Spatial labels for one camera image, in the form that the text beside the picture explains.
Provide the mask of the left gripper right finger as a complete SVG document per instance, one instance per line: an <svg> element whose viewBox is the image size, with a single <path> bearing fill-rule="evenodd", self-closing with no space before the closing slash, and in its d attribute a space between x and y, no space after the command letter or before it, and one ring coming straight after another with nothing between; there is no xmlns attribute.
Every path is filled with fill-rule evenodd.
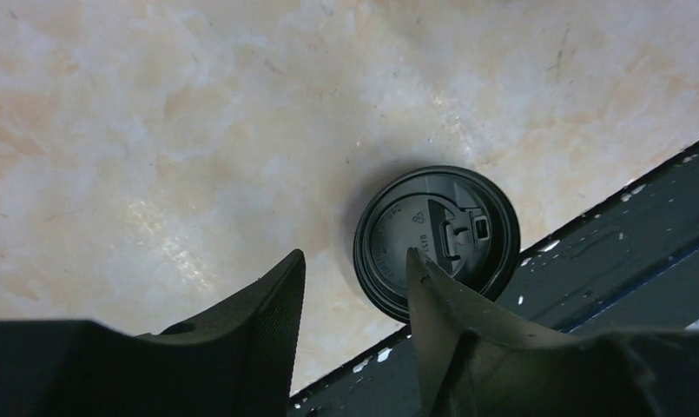
<svg viewBox="0 0 699 417"><path fill-rule="evenodd" d="M414 248L406 276L427 416L699 416L699 330L563 334Z"/></svg>

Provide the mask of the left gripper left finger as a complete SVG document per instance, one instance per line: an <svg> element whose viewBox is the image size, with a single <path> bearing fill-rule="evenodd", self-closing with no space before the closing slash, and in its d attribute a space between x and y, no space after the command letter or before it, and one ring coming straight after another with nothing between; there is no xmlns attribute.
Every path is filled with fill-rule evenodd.
<svg viewBox="0 0 699 417"><path fill-rule="evenodd" d="M282 416L305 279L296 249L159 334L0 321L0 416Z"/></svg>

